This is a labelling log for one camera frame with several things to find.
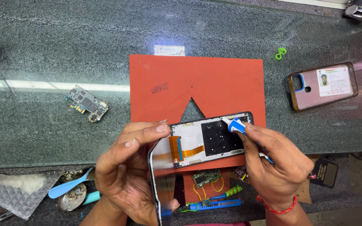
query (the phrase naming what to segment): brown phone case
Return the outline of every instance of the brown phone case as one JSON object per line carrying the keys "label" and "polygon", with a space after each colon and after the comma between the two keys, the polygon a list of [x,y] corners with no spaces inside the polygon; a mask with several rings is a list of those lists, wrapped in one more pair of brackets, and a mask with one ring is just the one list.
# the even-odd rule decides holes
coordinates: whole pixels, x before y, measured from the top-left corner
{"label": "brown phone case", "polygon": [[[301,78],[303,87],[299,90],[294,90],[294,76]],[[350,62],[293,73],[288,76],[288,86],[295,110],[305,110],[358,95],[356,76]]]}

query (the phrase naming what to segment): triangular cutout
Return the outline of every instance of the triangular cutout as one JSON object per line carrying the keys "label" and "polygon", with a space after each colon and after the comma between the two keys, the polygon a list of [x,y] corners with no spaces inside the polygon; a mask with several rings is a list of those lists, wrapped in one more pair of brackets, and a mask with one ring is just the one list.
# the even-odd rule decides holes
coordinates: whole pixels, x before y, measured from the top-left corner
{"label": "triangular cutout", "polygon": [[204,119],[205,116],[199,109],[198,105],[196,105],[194,99],[190,99],[187,107],[185,108],[184,113],[182,114],[180,122],[185,121],[194,121]]}

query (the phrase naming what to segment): plastic bag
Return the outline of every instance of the plastic bag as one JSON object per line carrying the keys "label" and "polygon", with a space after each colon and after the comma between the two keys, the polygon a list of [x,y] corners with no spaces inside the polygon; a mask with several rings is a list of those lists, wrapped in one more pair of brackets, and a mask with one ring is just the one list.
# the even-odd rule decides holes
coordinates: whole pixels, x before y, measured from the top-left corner
{"label": "plastic bag", "polygon": [[0,174],[0,206],[27,220],[63,172]]}

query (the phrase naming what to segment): glass tabletop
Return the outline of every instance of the glass tabletop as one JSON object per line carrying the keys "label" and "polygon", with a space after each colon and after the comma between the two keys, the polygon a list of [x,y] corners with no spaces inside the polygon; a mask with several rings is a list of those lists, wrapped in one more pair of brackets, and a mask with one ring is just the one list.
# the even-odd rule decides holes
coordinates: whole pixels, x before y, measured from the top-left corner
{"label": "glass tabletop", "polygon": [[[14,0],[0,1],[0,167],[95,162],[130,121],[129,54],[154,45],[263,59],[267,127],[304,153],[362,151],[361,22],[204,0]],[[294,111],[287,75],[340,62],[358,97]],[[75,84],[108,104],[101,121],[65,101]]]}

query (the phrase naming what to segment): hand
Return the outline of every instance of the hand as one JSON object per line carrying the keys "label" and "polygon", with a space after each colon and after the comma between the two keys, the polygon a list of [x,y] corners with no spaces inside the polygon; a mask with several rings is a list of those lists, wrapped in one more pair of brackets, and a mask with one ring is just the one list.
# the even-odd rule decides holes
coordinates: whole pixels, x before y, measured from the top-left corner
{"label": "hand", "polygon": [[[136,223],[157,225],[156,208],[147,182],[146,144],[167,137],[166,121],[127,124],[96,164],[96,188],[114,209],[124,211]],[[176,199],[173,211],[178,208]]]}
{"label": "hand", "polygon": [[[248,136],[242,133],[238,135],[244,144],[251,184],[270,208],[279,211],[289,208],[296,191],[314,168],[314,163],[282,133],[248,123],[244,125]],[[269,152],[274,165],[259,157],[255,142]]]}

